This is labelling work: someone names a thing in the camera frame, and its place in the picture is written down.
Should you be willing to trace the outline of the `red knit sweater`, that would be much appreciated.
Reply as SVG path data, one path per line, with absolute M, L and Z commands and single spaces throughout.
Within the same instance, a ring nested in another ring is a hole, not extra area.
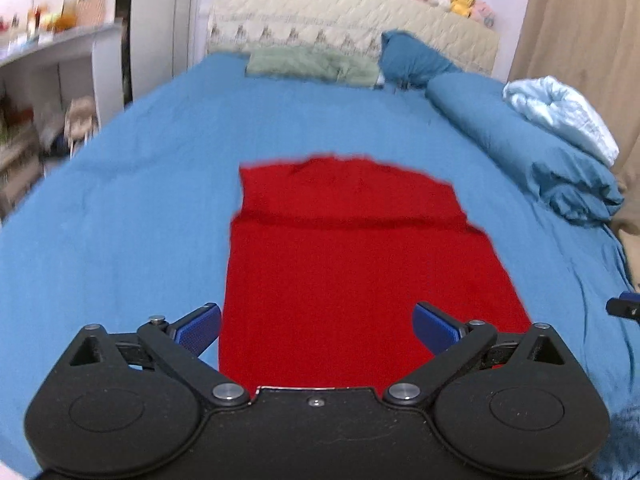
M 454 189 L 367 158 L 245 166 L 219 368 L 247 390 L 387 386 L 431 359 L 421 301 L 521 333 L 529 317 Z

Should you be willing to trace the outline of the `blue bed sheet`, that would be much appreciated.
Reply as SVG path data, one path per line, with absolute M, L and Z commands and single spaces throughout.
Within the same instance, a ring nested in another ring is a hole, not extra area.
M 241 165 L 323 153 L 451 183 L 527 312 L 562 335 L 611 410 L 598 474 L 637 478 L 639 327 L 605 310 L 629 288 L 614 234 L 548 209 L 420 90 L 250 77 L 228 54 L 130 105 L 2 226 L 2 464 L 38 474 L 24 414 L 82 326 L 126 332 L 221 300 Z

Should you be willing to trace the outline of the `rolled blue duvet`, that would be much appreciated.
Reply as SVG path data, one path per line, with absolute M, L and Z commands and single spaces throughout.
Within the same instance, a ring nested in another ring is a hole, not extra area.
M 575 224 L 606 223 L 624 196 L 611 170 L 518 114 L 501 81 L 474 73 L 433 78 L 425 95 L 522 190 Z

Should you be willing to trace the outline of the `light blue white blanket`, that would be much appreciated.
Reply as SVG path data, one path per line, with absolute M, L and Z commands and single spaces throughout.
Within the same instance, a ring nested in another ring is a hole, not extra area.
M 603 118 L 576 89 L 553 76 L 508 82 L 502 98 L 537 126 L 612 168 L 620 148 Z

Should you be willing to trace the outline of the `beige bag on floor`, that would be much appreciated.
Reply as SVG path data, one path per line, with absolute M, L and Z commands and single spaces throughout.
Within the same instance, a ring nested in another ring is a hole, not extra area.
M 92 96 L 74 99 L 65 115 L 64 136 L 70 142 L 85 141 L 98 128 L 96 102 Z

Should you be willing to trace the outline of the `dark blue pillow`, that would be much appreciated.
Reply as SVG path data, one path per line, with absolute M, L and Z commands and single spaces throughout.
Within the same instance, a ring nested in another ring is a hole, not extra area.
M 403 30 L 382 33 L 378 66 L 386 81 L 401 88 L 422 89 L 439 75 L 461 72 L 446 56 Z

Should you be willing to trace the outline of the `beige curtain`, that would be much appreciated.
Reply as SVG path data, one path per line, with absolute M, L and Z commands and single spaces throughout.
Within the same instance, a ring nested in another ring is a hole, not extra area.
M 528 0 L 513 79 L 555 76 L 582 93 L 620 149 L 612 229 L 639 283 L 639 0 Z

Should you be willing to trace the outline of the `green pillow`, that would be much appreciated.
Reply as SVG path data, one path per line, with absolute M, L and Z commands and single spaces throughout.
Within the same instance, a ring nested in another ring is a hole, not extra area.
M 378 88 L 385 84 L 378 63 L 366 56 L 312 47 L 268 47 L 250 54 L 245 73 L 250 76 L 295 78 Z

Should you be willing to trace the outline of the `white shelf desk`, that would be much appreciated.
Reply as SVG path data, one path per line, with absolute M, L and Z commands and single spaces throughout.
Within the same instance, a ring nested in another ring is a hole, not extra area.
M 122 83 L 122 24 L 79 27 L 61 32 L 1 58 L 1 95 L 24 125 L 1 148 L 1 218 L 6 219 L 49 170 L 66 159 L 66 149 L 50 156 L 42 128 L 60 134 L 73 102 L 89 98 L 94 121 L 107 125 L 125 107 Z

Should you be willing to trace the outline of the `pale pink plush toy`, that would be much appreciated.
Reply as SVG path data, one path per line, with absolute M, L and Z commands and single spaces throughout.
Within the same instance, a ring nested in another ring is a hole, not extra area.
M 495 26 L 496 14 L 487 2 L 484 0 L 476 0 L 471 9 L 470 19 L 489 29 L 493 29 Z

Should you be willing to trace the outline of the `yellow plush toy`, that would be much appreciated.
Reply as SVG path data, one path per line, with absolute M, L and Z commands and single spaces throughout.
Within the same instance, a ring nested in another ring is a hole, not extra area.
M 475 3 L 476 0 L 450 0 L 450 11 L 464 18 L 469 18 Z

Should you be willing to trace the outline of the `cream quilted headboard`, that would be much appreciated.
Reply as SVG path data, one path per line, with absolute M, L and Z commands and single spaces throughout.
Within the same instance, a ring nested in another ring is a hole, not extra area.
M 205 52 L 311 46 L 378 58 L 382 33 L 395 29 L 462 70 L 494 70 L 496 32 L 420 0 L 213 0 Z

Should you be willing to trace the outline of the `grey white wardrobe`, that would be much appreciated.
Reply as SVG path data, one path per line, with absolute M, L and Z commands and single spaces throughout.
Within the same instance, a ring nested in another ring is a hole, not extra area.
M 186 71 L 192 0 L 116 0 L 122 22 L 125 102 L 146 96 Z

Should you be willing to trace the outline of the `woven storage basket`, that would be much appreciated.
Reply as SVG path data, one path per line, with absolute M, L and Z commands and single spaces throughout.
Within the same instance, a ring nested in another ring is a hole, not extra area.
M 100 26 L 105 21 L 106 0 L 78 0 L 76 4 L 76 26 Z

